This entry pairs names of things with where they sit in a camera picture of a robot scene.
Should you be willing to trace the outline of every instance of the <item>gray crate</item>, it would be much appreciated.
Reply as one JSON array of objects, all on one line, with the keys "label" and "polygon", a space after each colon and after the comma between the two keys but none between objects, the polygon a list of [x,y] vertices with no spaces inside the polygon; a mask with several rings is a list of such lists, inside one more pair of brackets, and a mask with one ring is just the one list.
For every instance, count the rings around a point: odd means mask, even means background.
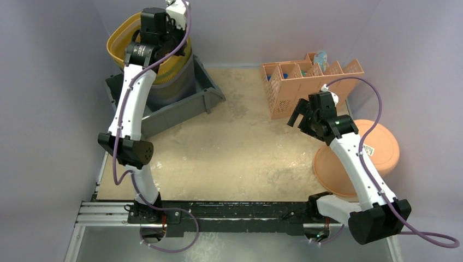
[{"label": "gray crate", "polygon": [[[196,94],[154,112],[146,106],[141,122],[141,132],[146,138],[159,134],[201,113],[207,112],[209,114],[213,107],[221,101],[225,101],[222,90],[210,78],[197,56],[193,57],[193,63]],[[106,79],[108,96],[115,111],[122,91],[122,82],[122,74]]]}]

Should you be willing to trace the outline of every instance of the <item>wooden table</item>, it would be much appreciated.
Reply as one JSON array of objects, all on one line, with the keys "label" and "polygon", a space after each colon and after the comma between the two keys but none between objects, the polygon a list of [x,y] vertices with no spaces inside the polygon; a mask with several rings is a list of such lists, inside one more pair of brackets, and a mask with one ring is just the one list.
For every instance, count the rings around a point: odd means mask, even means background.
[{"label": "wooden table", "polygon": [[[150,166],[164,200],[307,201],[326,191],[312,161],[323,144],[287,119],[271,120],[258,69],[208,69],[227,101],[149,138]],[[346,114],[347,108],[340,110]],[[134,198],[130,179],[116,186],[112,158],[97,199]],[[124,168],[118,167],[118,175]]]}]

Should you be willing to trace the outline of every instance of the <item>white sticker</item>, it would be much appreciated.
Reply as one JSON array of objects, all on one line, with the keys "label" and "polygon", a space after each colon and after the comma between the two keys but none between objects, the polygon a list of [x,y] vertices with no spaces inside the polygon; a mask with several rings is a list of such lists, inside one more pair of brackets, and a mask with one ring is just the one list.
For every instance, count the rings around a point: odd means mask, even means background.
[{"label": "white sticker", "polygon": [[363,149],[370,157],[372,157],[375,153],[375,149],[369,145],[363,144]]}]

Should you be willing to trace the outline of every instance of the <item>yellow basket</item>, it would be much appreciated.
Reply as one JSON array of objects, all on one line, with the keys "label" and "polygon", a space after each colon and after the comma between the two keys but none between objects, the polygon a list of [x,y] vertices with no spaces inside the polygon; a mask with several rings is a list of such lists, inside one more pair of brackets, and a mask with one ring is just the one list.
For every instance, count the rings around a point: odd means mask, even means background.
[{"label": "yellow basket", "polygon": [[[132,35],[137,29],[141,28],[140,14],[134,14],[127,19],[121,26],[109,37],[106,42],[106,49],[114,59],[114,62],[124,68],[124,55],[126,46],[131,42]],[[185,56],[171,56],[159,66],[159,72],[156,76],[154,85],[164,84],[173,79],[188,61],[191,55],[191,44],[188,39],[185,48]]]}]

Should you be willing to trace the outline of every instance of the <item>gray storage box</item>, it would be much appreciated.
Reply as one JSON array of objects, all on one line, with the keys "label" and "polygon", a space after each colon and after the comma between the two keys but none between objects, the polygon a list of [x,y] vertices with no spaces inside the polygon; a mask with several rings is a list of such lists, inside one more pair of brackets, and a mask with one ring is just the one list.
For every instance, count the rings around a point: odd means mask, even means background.
[{"label": "gray storage box", "polygon": [[[209,114],[211,109],[220,101],[225,101],[225,95],[213,82],[203,64],[195,55],[193,55],[193,65],[196,93],[156,111],[151,111],[146,106],[141,122],[141,132],[146,138],[159,134],[203,112]],[[123,80],[123,74],[106,79],[106,87],[114,111],[116,111],[121,96]]]}]

